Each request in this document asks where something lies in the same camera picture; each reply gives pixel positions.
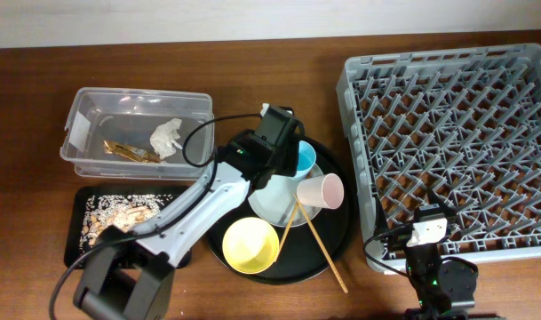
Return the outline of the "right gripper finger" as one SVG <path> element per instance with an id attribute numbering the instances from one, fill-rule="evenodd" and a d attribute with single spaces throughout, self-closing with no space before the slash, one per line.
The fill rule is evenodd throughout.
<path id="1" fill-rule="evenodd" d="M 456 210 L 448 206 L 431 188 L 426 192 L 429 204 L 438 212 L 443 213 L 445 217 L 455 217 Z"/>
<path id="2" fill-rule="evenodd" d="M 375 229 L 376 230 L 388 230 L 388 224 L 386 222 L 385 210 L 378 196 L 374 197 L 376 204 L 376 219 L 375 219 Z"/>

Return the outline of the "blue cup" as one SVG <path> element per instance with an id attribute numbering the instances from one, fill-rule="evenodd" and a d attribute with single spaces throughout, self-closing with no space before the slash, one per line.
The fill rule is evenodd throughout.
<path id="1" fill-rule="evenodd" d="M 302 180 L 305 178 L 314 167 L 316 158 L 317 155 L 313 146 L 308 142 L 301 140 L 298 143 L 298 165 L 293 179 Z"/>

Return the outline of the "pink cup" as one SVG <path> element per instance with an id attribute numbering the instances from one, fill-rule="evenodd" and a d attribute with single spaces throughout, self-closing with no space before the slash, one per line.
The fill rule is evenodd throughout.
<path id="1" fill-rule="evenodd" d="M 339 176 L 329 173 L 301 181 L 296 196 L 303 205 L 334 210 L 342 205 L 345 190 Z"/>

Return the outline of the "yellow bowl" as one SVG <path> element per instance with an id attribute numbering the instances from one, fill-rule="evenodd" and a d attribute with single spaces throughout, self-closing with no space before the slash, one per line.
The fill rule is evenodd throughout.
<path id="1" fill-rule="evenodd" d="M 222 252 L 232 269 L 253 275 L 274 264 L 279 243 L 272 225 L 260 218 L 248 217 L 237 220 L 227 229 Z"/>

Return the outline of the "white tissue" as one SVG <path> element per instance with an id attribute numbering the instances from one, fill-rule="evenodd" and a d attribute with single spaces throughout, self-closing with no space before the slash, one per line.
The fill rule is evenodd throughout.
<path id="1" fill-rule="evenodd" d="M 178 142 L 181 124 L 181 119 L 173 118 L 169 122 L 159 125 L 150 136 L 150 144 L 161 160 L 173 156 L 179 149 L 182 149 Z"/>

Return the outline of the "gold snack wrapper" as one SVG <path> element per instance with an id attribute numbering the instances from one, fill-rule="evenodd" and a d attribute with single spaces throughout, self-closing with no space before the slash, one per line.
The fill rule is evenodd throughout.
<path id="1" fill-rule="evenodd" d="M 133 162 L 139 163 L 160 163 L 160 157 L 142 148 L 136 148 L 112 140 L 104 140 L 103 148 L 107 154 L 122 156 Z"/>

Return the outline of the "food scraps and rice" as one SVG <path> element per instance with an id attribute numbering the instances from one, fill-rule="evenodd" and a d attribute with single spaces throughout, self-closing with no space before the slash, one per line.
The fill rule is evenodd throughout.
<path id="1" fill-rule="evenodd" d="M 167 195 L 90 196 L 82 206 L 79 247 L 92 247 L 99 234 L 110 226 L 123 232 L 154 218 L 167 205 Z"/>

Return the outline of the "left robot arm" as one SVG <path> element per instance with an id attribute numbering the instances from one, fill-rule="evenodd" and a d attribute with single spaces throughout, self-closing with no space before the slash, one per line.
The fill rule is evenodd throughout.
<path id="1" fill-rule="evenodd" d="M 109 227 L 77 259 L 84 272 L 73 304 L 92 319 L 162 319 L 178 264 L 191 247 L 274 175 L 298 164 L 296 133 L 244 130 L 214 152 L 207 175 L 160 212 L 124 233 Z"/>

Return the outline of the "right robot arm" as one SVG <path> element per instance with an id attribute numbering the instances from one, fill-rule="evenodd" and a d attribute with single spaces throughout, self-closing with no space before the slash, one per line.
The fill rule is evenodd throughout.
<path id="1" fill-rule="evenodd" d="M 457 211 L 432 189 L 426 195 L 428 203 L 415 209 L 411 221 L 383 228 L 370 238 L 385 240 L 390 249 L 402 250 L 405 270 L 400 272 L 376 258 L 370 260 L 406 277 L 414 288 L 419 307 L 407 309 L 405 319 L 467 319 L 467 310 L 475 305 L 479 270 L 468 260 L 441 256 L 438 245 L 451 236 Z"/>

